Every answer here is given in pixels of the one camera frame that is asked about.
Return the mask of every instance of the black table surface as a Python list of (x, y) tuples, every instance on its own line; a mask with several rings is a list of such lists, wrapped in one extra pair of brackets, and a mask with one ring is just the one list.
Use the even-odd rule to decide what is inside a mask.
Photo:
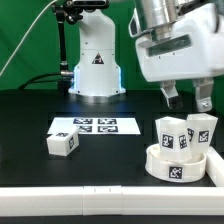
[[(182, 92), (184, 106), (170, 110), (160, 91), (128, 91), (125, 98), (107, 104), (75, 101), (54, 90), (0, 92), (0, 187), (39, 186), (189, 186), (214, 187), (202, 180), (175, 184), (158, 180), (145, 171), (146, 148), (158, 143), (155, 120), (165, 116), (186, 119), (197, 113), (194, 96)], [(211, 145), (223, 154), (224, 119), (219, 118)], [(48, 154), (46, 138), (55, 117), (135, 118), (141, 135), (79, 135), (79, 147), (68, 157)], [(181, 216), (181, 222), (198, 223), (205, 217)], [(98, 216), (0, 218), (0, 223), (173, 223), (174, 216)], [(207, 217), (224, 221), (223, 217)]]

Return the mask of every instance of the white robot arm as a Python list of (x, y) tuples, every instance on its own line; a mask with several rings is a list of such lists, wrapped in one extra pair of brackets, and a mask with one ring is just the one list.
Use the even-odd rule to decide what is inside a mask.
[(198, 111), (211, 110), (213, 77), (224, 74), (224, 18), (203, 2), (135, 0), (129, 32), (140, 67), (148, 82), (161, 82), (170, 108), (181, 104), (175, 80), (193, 79)]
[(108, 6), (108, 0), (64, 3), (67, 21), (78, 21), (80, 31), (80, 61), (69, 93), (85, 102), (111, 102), (125, 93), (121, 69), (115, 62), (115, 25), (100, 10)]

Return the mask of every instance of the white cube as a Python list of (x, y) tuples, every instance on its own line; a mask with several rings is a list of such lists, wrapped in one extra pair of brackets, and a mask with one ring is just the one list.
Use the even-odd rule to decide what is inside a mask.
[(192, 158), (185, 120), (164, 117), (156, 120), (156, 128), (163, 160), (183, 163)]
[(188, 115), (187, 128), (192, 154), (208, 152), (217, 121), (217, 117), (205, 113)]
[(67, 156), (78, 145), (78, 128), (62, 130), (47, 138), (48, 151), (51, 155)]

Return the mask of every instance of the marker sheet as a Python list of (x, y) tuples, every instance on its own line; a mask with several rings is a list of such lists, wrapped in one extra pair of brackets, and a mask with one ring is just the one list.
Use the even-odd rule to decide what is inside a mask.
[(135, 118), (54, 118), (48, 134), (56, 134), (61, 130), (69, 130), (72, 127), (79, 128), (79, 134), (117, 134), (140, 135)]

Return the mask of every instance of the warning label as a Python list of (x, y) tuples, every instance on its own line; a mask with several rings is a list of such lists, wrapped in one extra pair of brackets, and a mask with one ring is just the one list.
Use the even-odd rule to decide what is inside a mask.
[(104, 64), (103, 59), (102, 59), (100, 53), (97, 54), (97, 56), (93, 60), (92, 64), (95, 64), (95, 65), (103, 65)]

